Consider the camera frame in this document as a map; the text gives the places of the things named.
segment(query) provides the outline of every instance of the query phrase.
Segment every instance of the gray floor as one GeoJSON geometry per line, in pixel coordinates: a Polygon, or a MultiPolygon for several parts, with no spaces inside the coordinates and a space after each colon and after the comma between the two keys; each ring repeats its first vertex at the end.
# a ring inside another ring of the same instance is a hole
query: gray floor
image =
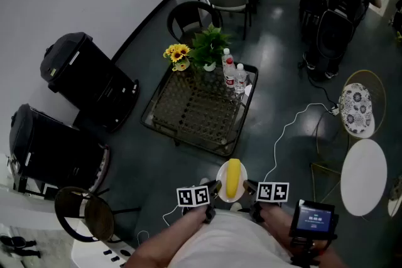
{"type": "MultiPolygon", "coordinates": [[[[112,208],[141,206],[139,215],[120,214],[116,217],[117,233],[137,246],[137,233],[147,230],[155,235],[166,227],[164,213],[176,205],[176,188],[197,184],[201,178],[214,178],[225,161],[220,157],[182,144],[175,147],[172,139],[153,132],[139,122],[141,114],[167,69],[162,53],[174,39],[166,28],[166,17],[177,2],[171,0],[140,32],[117,62],[131,78],[138,78],[141,94],[125,125],[114,134],[86,122],[100,139],[111,147],[111,165],[102,188],[112,208]]],[[[224,15],[224,31],[232,35],[231,50],[238,62],[259,68],[259,79],[249,113],[234,157],[245,165],[249,178],[262,181],[273,167],[273,146],[283,126],[291,122],[308,103],[329,104],[319,89],[313,88],[304,73],[299,76],[297,63],[308,45],[300,36],[298,24],[299,0],[261,0],[258,14],[245,41],[241,40],[242,15],[224,15]]],[[[387,21],[369,11],[361,23],[340,66],[339,76],[325,82],[332,100],[337,100],[344,82],[354,71],[374,71],[387,91],[387,114],[374,139],[384,150],[388,162],[388,183],[384,198],[366,219],[348,214],[337,187],[325,200],[336,206],[340,215],[334,247],[351,267],[386,267],[391,260],[393,245],[400,235],[402,211],[391,220],[386,213],[386,195],[392,180],[402,172],[399,123],[402,89],[402,54],[396,46],[394,33],[387,21]]],[[[278,167],[268,177],[271,181],[290,182],[289,206],[299,199],[312,200],[309,163],[318,161],[313,132],[323,112],[311,107],[297,122],[287,128],[277,145],[278,167]]],[[[337,124],[331,115],[323,119],[319,140],[325,144],[337,124]]],[[[318,175],[318,195],[321,200],[336,178],[318,175]]],[[[180,211],[167,217],[174,222],[180,211]]]]}

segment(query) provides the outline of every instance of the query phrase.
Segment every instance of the yellow flower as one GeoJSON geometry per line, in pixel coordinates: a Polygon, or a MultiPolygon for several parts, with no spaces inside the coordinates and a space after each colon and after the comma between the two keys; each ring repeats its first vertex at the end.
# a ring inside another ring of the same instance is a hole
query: yellow flower
{"type": "Polygon", "coordinates": [[[183,55],[187,56],[188,52],[190,51],[189,47],[187,45],[179,45],[178,51],[183,55]]]}
{"type": "Polygon", "coordinates": [[[170,58],[173,63],[176,63],[183,58],[183,54],[179,51],[175,51],[173,54],[170,55],[170,58]]]}

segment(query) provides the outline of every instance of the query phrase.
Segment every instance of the water bottle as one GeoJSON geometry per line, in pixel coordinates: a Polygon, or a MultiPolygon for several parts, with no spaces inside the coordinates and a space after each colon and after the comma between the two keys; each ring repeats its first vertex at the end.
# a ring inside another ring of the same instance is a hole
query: water bottle
{"type": "Polygon", "coordinates": [[[244,70],[243,64],[237,64],[237,70],[234,74],[234,90],[236,93],[244,93],[246,88],[247,73],[244,70]]]}
{"type": "Polygon", "coordinates": [[[224,70],[225,70],[225,66],[226,66],[226,61],[229,57],[231,57],[233,59],[233,56],[231,55],[231,50],[228,48],[225,48],[224,55],[222,56],[222,68],[224,70]]]}
{"type": "Polygon", "coordinates": [[[229,88],[234,87],[234,74],[236,72],[236,68],[233,64],[233,58],[229,57],[226,60],[226,65],[224,67],[224,75],[225,75],[225,84],[229,88]]]}

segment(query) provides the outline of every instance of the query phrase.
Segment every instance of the wire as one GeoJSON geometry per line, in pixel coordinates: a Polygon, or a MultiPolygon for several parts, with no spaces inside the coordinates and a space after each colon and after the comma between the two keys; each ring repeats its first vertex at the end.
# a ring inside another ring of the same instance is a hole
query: wire
{"type": "Polygon", "coordinates": [[[137,241],[138,241],[138,245],[139,245],[139,234],[140,234],[141,232],[146,232],[146,234],[148,235],[148,239],[149,239],[149,232],[148,232],[148,231],[146,231],[146,230],[141,230],[141,231],[140,231],[140,232],[138,232],[138,234],[137,234],[137,241]]]}
{"type": "Polygon", "coordinates": [[[325,92],[325,96],[327,97],[328,102],[332,103],[332,104],[334,105],[334,107],[337,108],[337,107],[338,107],[338,104],[336,104],[333,100],[330,100],[330,99],[329,99],[327,90],[326,90],[325,88],[321,87],[321,86],[315,85],[315,84],[312,82],[312,79],[310,78],[310,75],[309,75],[308,73],[307,73],[307,77],[308,77],[308,81],[310,82],[310,84],[311,84],[313,87],[315,87],[315,88],[320,88],[320,89],[322,89],[322,90],[325,92]]]}
{"type": "Polygon", "coordinates": [[[311,105],[322,105],[322,106],[324,106],[324,108],[327,110],[328,113],[331,113],[331,112],[328,110],[328,108],[327,108],[323,103],[310,103],[310,104],[307,105],[307,107],[306,107],[303,111],[296,113],[296,116],[295,116],[295,119],[293,120],[293,122],[292,122],[292,123],[289,123],[289,124],[287,124],[287,125],[285,125],[285,126],[283,127],[283,131],[282,131],[281,136],[279,137],[279,139],[276,140],[276,142],[275,142],[275,144],[274,144],[274,161],[275,161],[275,166],[271,169],[271,171],[269,171],[269,172],[266,174],[266,176],[265,176],[265,178],[264,178],[264,182],[266,181],[267,176],[268,176],[272,171],[274,171],[274,170],[276,169],[276,165],[277,165],[277,163],[276,163],[276,143],[278,143],[279,140],[283,137],[283,134],[285,133],[285,129],[286,129],[289,125],[292,125],[294,122],[296,122],[297,115],[299,115],[299,114],[301,114],[301,113],[304,113],[304,112],[308,109],[308,107],[311,106],[311,105]]]}
{"type": "Polygon", "coordinates": [[[169,212],[169,213],[166,213],[166,214],[164,214],[163,216],[162,216],[162,219],[163,219],[163,221],[170,227],[170,224],[166,221],[166,219],[165,219],[165,217],[167,216],[167,215],[171,215],[173,212],[175,212],[175,210],[178,208],[178,205],[171,211],[171,212],[169,212]]]}

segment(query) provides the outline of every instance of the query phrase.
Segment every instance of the patterned cushion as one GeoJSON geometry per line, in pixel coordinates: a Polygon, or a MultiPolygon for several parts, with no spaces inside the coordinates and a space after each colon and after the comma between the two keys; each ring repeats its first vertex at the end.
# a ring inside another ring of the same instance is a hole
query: patterned cushion
{"type": "Polygon", "coordinates": [[[348,84],[340,97],[342,122],[353,133],[362,133],[370,125],[372,104],[370,93],[360,83],[348,84]]]}

